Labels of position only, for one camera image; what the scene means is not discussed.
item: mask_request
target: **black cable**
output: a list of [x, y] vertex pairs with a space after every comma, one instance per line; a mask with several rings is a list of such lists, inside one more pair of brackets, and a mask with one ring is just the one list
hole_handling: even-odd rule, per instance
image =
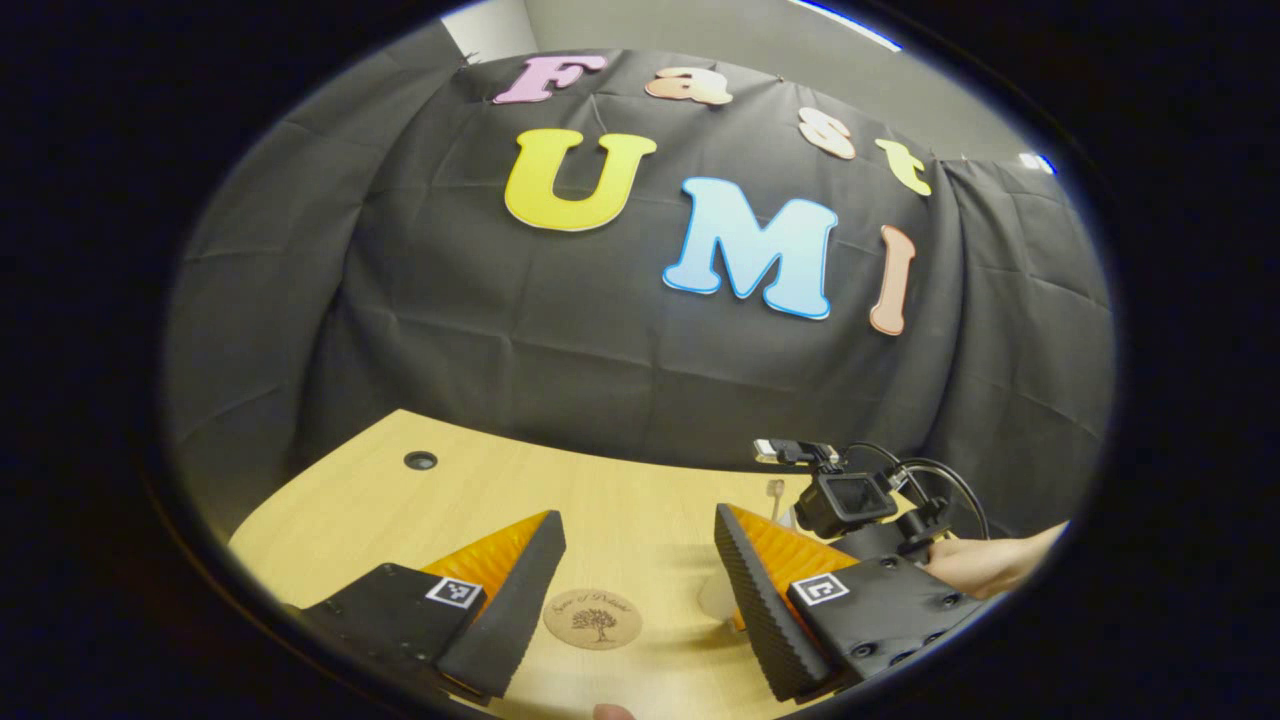
[[937, 460], [929, 460], [928, 457], [908, 457], [899, 466], [899, 470], [923, 470], [934, 475], [940, 475], [956, 486], [964, 495], [965, 500], [969, 501], [969, 507], [973, 507], [974, 515], [978, 516], [978, 524], [982, 527], [982, 539], [991, 539], [991, 528], [987, 524], [987, 511], [982, 509], [982, 503], [978, 502], [978, 495], [973, 492], [969, 483], [964, 482], [960, 473], [956, 473], [951, 468], [947, 468]]
[[[893, 464], [893, 470], [895, 471], [902, 465], [902, 461], [897, 459], [897, 455], [893, 455], [892, 452], [890, 452], [888, 450], [884, 450], [883, 447], [876, 445], [874, 442], [867, 442], [867, 441], [861, 441], [861, 439], [846, 445], [845, 450], [840, 454], [840, 456], [844, 457], [845, 455], [849, 455], [849, 451], [852, 450], [852, 448], [855, 448], [855, 447], [865, 447], [868, 450], [873, 450], [876, 452], [879, 452], [890, 462]], [[911, 483], [911, 487], [915, 489], [915, 495], [916, 495], [916, 497], [920, 498], [920, 503], [923, 505], [924, 502], [928, 502], [929, 501], [929, 496], [924, 495], [924, 488], [920, 486], [920, 482], [915, 479], [915, 475], [913, 475], [910, 471], [908, 471], [906, 473], [906, 479]]]

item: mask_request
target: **ceiling light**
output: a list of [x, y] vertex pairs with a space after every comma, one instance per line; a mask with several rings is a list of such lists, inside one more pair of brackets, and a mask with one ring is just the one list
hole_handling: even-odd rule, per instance
[[1051, 176], [1053, 174], [1053, 165], [1050, 165], [1048, 160], [1046, 160], [1043, 155], [1037, 155], [1034, 152], [1021, 152], [1018, 155], [1018, 159], [1023, 161], [1023, 165], [1027, 165], [1033, 170], [1041, 169]]
[[876, 32], [876, 31], [873, 31], [873, 29], [870, 29], [868, 27], [863, 27], [863, 26], [855, 23], [854, 20], [851, 20], [851, 19], [849, 19], [849, 18], [846, 18], [846, 17], [838, 14], [838, 13], [835, 13], [832, 10], [828, 10], [827, 8], [823, 8], [822, 5], [815, 5], [813, 3], [805, 3], [804, 0], [788, 0], [788, 1], [792, 3], [792, 4], [795, 4], [795, 5], [800, 5], [801, 8], [805, 8], [808, 10], [813, 10], [814, 13], [818, 13], [819, 15], [823, 15], [827, 19], [836, 20], [837, 23], [847, 27], [849, 29], [856, 32], [858, 35], [861, 35], [863, 37], [870, 40], [872, 42], [874, 42], [876, 45], [879, 45], [881, 47], [887, 47], [887, 49], [892, 50], [893, 53], [900, 53], [902, 50], [902, 47], [900, 45], [897, 45], [892, 40], [884, 37], [883, 35], [881, 35], [881, 33], [878, 33], [878, 32]]

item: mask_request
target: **letter u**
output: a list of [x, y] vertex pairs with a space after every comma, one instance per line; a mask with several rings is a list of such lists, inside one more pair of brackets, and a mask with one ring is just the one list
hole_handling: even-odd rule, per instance
[[577, 232], [598, 228], [618, 217], [631, 196], [640, 158], [658, 150], [648, 137], [609, 133], [600, 137], [608, 151], [595, 192], [586, 200], [562, 200], [553, 190], [556, 174], [570, 147], [582, 142], [571, 129], [540, 128], [520, 133], [520, 156], [507, 178], [507, 210], [535, 228]]

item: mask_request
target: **peach letter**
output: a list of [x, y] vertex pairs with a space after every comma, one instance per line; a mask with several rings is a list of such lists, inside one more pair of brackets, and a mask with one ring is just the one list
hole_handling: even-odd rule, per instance
[[805, 140], [845, 160], [854, 159], [849, 128], [836, 118], [813, 108], [800, 108], [800, 135]]
[[872, 327], [884, 334], [902, 334], [906, 270], [915, 258], [915, 243], [893, 225], [882, 225], [881, 237], [884, 238], [884, 279], [881, 281], [881, 299], [872, 307]]
[[714, 70], [701, 68], [666, 68], [658, 70], [658, 79], [649, 81], [644, 91], [668, 100], [694, 99], [707, 105], [724, 105], [733, 99], [724, 92], [728, 81]]

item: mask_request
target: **foam letter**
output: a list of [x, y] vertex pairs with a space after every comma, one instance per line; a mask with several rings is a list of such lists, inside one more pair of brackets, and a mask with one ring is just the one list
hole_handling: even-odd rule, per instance
[[902, 318], [906, 270], [911, 266], [911, 258], [915, 258], [915, 243], [893, 225], [882, 225], [881, 237], [884, 240], [884, 278], [881, 281], [881, 299], [872, 307], [872, 327], [884, 334], [902, 334], [906, 327]]
[[493, 99], [495, 105], [503, 102], [540, 102], [552, 96], [547, 83], [554, 81], [563, 90], [582, 77], [582, 68], [599, 70], [608, 64], [600, 55], [549, 55], [525, 60], [525, 72], [516, 78], [511, 88]]
[[854, 159], [854, 143], [849, 142], [849, 128], [822, 110], [800, 108], [800, 135], [805, 140], [845, 160]]
[[888, 155], [888, 169], [893, 170], [893, 177], [896, 177], [899, 182], [920, 195], [933, 193], [933, 188], [929, 187], [929, 183], [915, 177], [916, 170], [924, 169], [924, 163], [911, 155], [911, 151], [908, 150], [905, 145], [901, 142], [893, 142], [892, 140], [877, 140], [876, 145], [884, 149], [884, 152]]
[[760, 229], [742, 190], [723, 179], [687, 178], [694, 197], [680, 261], [662, 273], [676, 290], [710, 295], [721, 278], [712, 270], [716, 247], [724, 258], [733, 295], [745, 299], [781, 263], [778, 279], [764, 288], [764, 302], [774, 310], [820, 320], [831, 314], [822, 293], [827, 264], [827, 236], [838, 222], [829, 209], [810, 200], [788, 200]]
[[582, 142], [582, 133], [543, 128], [520, 133], [520, 156], [507, 178], [507, 210], [535, 228], [576, 232], [598, 228], [618, 217], [631, 195], [640, 158], [658, 145], [637, 135], [609, 133], [600, 137], [608, 151], [595, 192], [586, 200], [561, 200], [553, 187], [564, 152]]
[[658, 79], [649, 81], [644, 91], [668, 100], [694, 99], [708, 105], [724, 105], [733, 99], [724, 92], [728, 81], [714, 70], [701, 68], [667, 68], [658, 70]]

